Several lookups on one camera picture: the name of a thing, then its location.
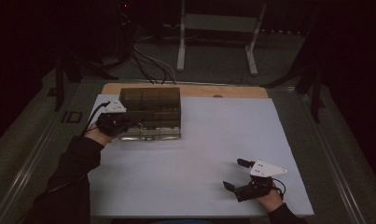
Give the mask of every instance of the floor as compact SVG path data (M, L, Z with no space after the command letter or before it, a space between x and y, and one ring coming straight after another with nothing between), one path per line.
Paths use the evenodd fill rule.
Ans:
M254 49L256 77L249 74L244 43L219 46L189 41L183 72L175 71L177 38L144 38L136 47L162 61L177 83L258 86L286 74L303 41L304 37L299 35L260 34ZM162 79L160 69L147 64L145 69L154 78ZM118 77L118 82L148 82L134 61L126 62L110 74ZM354 136L326 86L321 93L324 105L319 113L321 123L315 123L308 112L310 95L293 92L297 81L292 79L267 91L279 113L313 205L315 215L306 217L307 220L309 223L376 223L376 179ZM47 96L54 87L54 72L45 76L43 82L42 91L0 140L0 223L14 223L24 214L35 195L46 186L68 140L83 129L83 121L62 122L63 114L78 111L83 113L82 120L87 120L96 95L108 81L86 74L81 83L68 84L66 100L59 112L54 112L55 99ZM92 223L110 222L109 218L92 219ZM265 217L252 218L251 223L268 221Z

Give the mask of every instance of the transparent plastic container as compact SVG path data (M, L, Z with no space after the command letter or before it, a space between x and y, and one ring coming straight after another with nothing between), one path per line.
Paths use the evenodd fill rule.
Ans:
M169 140L181 138L179 88L122 89L119 97L127 108L132 127L120 140Z

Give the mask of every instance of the black jacket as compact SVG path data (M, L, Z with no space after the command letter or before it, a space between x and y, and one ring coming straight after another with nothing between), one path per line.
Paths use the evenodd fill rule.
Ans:
M104 147L85 137L74 137L60 157L59 165L44 193L35 200L24 224L89 224L90 183L87 173L100 165ZM284 203L269 213L271 224L303 224Z

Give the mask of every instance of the person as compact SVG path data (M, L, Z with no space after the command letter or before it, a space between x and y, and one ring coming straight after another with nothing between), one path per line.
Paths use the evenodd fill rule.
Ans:
M87 174L100 165L101 150L113 138L102 133L95 123L83 136L74 136L49 178L45 192L35 198L32 207L19 223L91 223L90 182ZM307 223L288 209L278 190L271 190L268 195L257 198L257 201L268 212L271 224Z

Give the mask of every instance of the white table surface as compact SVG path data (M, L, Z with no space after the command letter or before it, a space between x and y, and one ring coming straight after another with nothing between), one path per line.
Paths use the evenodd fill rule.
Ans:
M116 98L100 94L93 108ZM222 181L236 187L250 181L237 159L287 169L274 176L286 185L285 202L298 216L313 215L271 99L182 97L181 106L181 139L105 147L101 166L89 174L92 216L266 216L255 200L238 203L223 188Z

